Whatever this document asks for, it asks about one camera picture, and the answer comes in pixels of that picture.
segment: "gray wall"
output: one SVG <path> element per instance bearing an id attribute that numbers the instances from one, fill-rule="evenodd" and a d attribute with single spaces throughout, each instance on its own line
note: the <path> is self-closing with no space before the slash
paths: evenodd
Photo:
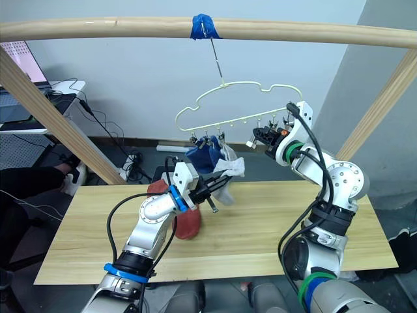
<path id="1" fill-rule="evenodd" d="M 417 1 L 368 0 L 358 24 L 417 30 Z M 349 46 L 314 130 L 337 153 L 404 56 L 405 49 Z M 377 208 L 417 198 L 417 80 L 366 140 L 352 161 L 371 179 Z"/>
<path id="2" fill-rule="evenodd" d="M 214 0 L 0 0 L 0 20 L 90 16 L 191 16 L 294 20 L 356 24 L 366 0 L 224 1 Z M 346 45 L 254 40 L 216 40 L 227 82 L 255 80 L 265 87 L 299 87 L 319 112 Z M 89 104 L 123 127 L 126 137 L 187 140 L 174 118 L 203 92 L 219 86 L 210 42 L 177 38 L 88 38 L 29 43 L 50 80 L 77 77 L 87 82 Z M 260 94 L 256 88 L 231 87 L 210 95 L 202 108 L 183 115 L 185 128 L 280 108 L 298 100 L 290 90 Z M 105 136 L 74 108 L 74 120 L 88 135 Z M 226 139 L 246 142 L 256 120 L 225 127 Z"/>

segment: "wooden pole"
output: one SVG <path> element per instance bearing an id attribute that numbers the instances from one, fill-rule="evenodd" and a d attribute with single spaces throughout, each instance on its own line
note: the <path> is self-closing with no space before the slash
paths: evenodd
<path id="1" fill-rule="evenodd" d="M 397 103 L 417 76 L 417 50 L 409 50 L 398 64 L 390 80 L 357 124 L 337 154 L 339 160 L 350 160 Z"/>
<path id="2" fill-rule="evenodd" d="M 68 123 L 2 47 L 0 47 L 0 84 L 106 183 L 126 184 L 116 167 L 85 135 Z"/>
<path id="3" fill-rule="evenodd" d="M 278 22 L 214 18 L 224 39 L 332 42 L 417 48 L 417 31 L 334 23 Z M 189 38 L 192 18 L 107 17 L 0 23 L 0 40 L 91 37 Z"/>

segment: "clothes hanger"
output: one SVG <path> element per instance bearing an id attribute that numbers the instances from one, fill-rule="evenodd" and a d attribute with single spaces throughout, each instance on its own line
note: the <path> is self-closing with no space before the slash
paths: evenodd
<path id="1" fill-rule="evenodd" d="M 207 38 L 207 33 L 205 31 L 205 28 L 204 28 L 203 23 L 201 23 L 201 28 L 203 30 L 204 36 Z M 213 38 L 212 37 L 210 37 L 210 41 L 211 41 L 211 44 L 212 44 L 212 48 L 213 48 L 213 52 L 214 52 L 214 57 L 216 58 L 216 64 L 217 64 L 217 67 L 218 67 L 218 70 L 219 70 L 220 79 L 221 79 L 222 83 L 220 84 L 220 86 L 215 87 L 213 89 L 210 89 L 210 90 L 206 91 L 205 93 L 203 93 L 202 95 L 200 95 L 195 100 L 196 106 L 194 108 L 187 106 L 187 107 L 183 108 L 180 112 L 178 112 L 177 116 L 175 116 L 175 125 L 177 126 L 177 128 L 179 130 L 181 130 L 183 132 L 192 132 L 193 133 L 193 132 L 195 132 L 196 130 L 199 130 L 199 129 L 205 129 L 206 130 L 207 128 L 210 128 L 210 127 L 217 127 L 218 128 L 221 125 L 225 125 L 225 124 L 229 124 L 232 127 L 233 124 L 235 122 L 238 122 L 238 121 L 243 121 L 243 123 L 246 124 L 248 122 L 248 119 L 252 119 L 254 117 L 258 117 L 259 118 L 260 116 L 268 115 L 268 114 L 272 114 L 273 115 L 276 112 L 284 111 L 284 110 L 287 109 L 285 107 L 284 108 L 278 108 L 278 109 L 275 109 L 275 110 L 270 110 L 270 111 L 265 111 L 265 112 L 256 113 L 256 114 L 252 114 L 252 115 L 237 117 L 236 119 L 229 119 L 229 120 L 226 120 L 226 121 L 220 121 L 220 122 L 216 122 L 216 123 L 212 123 L 212 124 L 208 124 L 208 125 L 202 125 L 202 126 L 198 126 L 198 127 L 182 128 L 179 125 L 178 119 L 179 119 L 179 117 L 183 113 L 185 113 L 188 110 L 190 110 L 192 112 L 195 112 L 198 109 L 200 109 L 200 107 L 201 107 L 201 105 L 200 105 L 201 99 L 203 99 L 207 95 L 209 95 L 211 93 L 214 93 L 214 92 L 216 92 L 216 91 L 218 91 L 220 89 L 225 89 L 225 88 L 228 88 L 228 87 L 234 86 L 234 85 L 256 85 L 256 86 L 258 86 L 260 92 L 262 92 L 262 93 L 269 93 L 269 92 L 271 92 L 271 90 L 273 90 L 276 87 L 290 88 L 290 89 L 292 89 L 292 90 L 294 90 L 294 91 L 296 91 L 298 93 L 298 96 L 300 97 L 300 101 L 302 101 L 302 93 L 301 93 L 301 91 L 297 87 L 292 86 L 292 85 L 275 83 L 275 84 L 271 85 L 268 89 L 263 89 L 262 88 L 262 85 L 260 83 L 258 83 L 258 82 L 252 82 L 252 81 L 241 81 L 241 82 L 229 82 L 229 83 L 225 83 L 224 82 L 224 79 L 223 79 L 222 70 L 220 69 L 220 64 L 219 64 L 219 61 L 218 61 L 218 58 L 217 58 L 217 53 L 216 53 L 216 49 L 214 47 L 214 43 L 213 43 Z"/>

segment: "red object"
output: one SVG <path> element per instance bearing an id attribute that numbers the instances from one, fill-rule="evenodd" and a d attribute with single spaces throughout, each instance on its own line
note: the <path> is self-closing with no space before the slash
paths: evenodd
<path id="1" fill-rule="evenodd" d="M 148 186 L 148 192 L 163 192 L 167 190 L 168 185 L 163 179 L 156 181 Z M 177 231 L 175 237 L 178 239 L 191 239 L 198 234 L 201 225 L 200 208 L 188 210 L 177 217 Z"/>

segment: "laptop screen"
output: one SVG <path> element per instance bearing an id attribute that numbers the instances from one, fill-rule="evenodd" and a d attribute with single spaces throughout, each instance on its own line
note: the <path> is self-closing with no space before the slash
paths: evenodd
<path id="1" fill-rule="evenodd" d="M 36 86 L 50 87 L 26 42 L 0 42 L 0 45 Z"/>

